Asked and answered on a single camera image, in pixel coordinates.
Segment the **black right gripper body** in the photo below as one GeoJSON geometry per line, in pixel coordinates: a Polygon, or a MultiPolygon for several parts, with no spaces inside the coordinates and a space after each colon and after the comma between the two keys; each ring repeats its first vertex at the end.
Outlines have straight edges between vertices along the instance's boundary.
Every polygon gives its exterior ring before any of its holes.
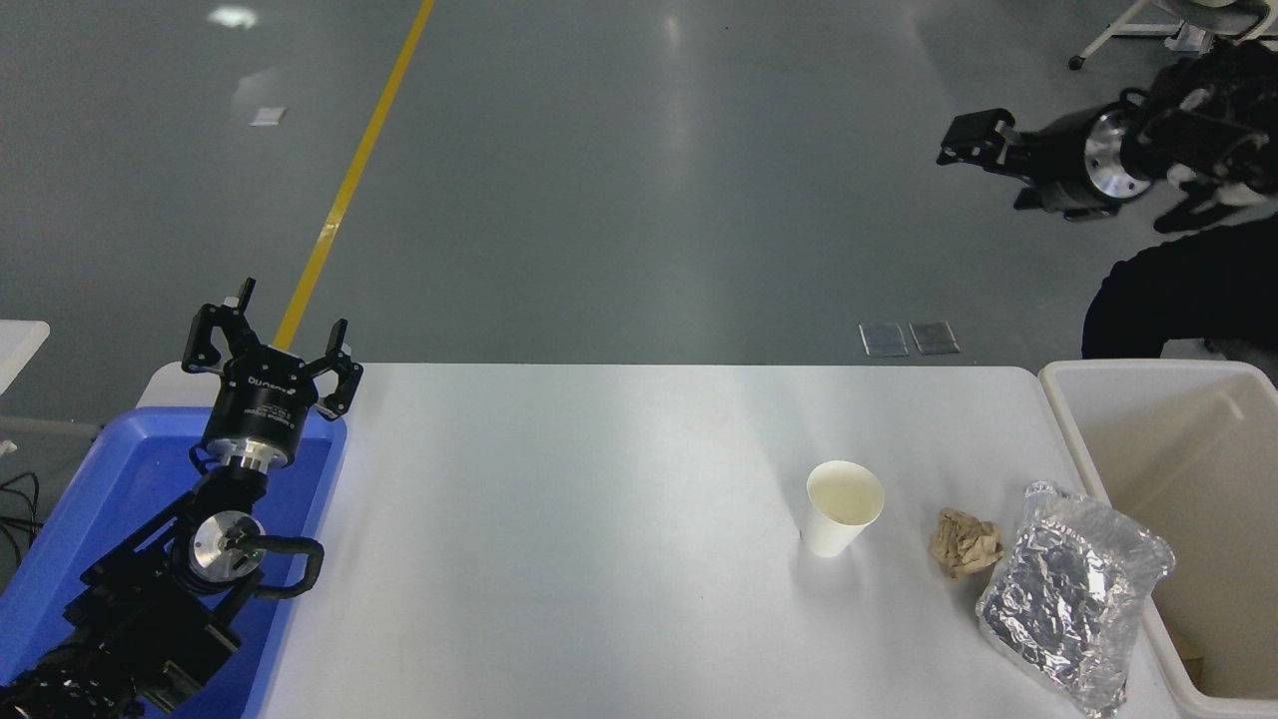
{"type": "Polygon", "coordinates": [[[1059,183],[1059,192],[1067,195],[1067,209],[1059,217],[1105,217],[1112,211],[1109,197],[1091,183],[1086,149],[1091,128],[1104,110],[1104,106],[1095,106],[1076,111],[1033,133],[1031,153],[1039,172],[1033,183],[1059,183]]]}

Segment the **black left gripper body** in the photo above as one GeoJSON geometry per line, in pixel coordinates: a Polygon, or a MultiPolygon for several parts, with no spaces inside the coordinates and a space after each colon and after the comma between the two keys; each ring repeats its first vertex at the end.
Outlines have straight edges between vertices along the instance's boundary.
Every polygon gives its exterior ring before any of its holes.
{"type": "Polygon", "coordinates": [[[221,372],[219,396],[204,429],[204,451],[233,441],[256,441],[294,453],[311,406],[320,395],[305,360],[275,347],[233,356],[221,372]]]}

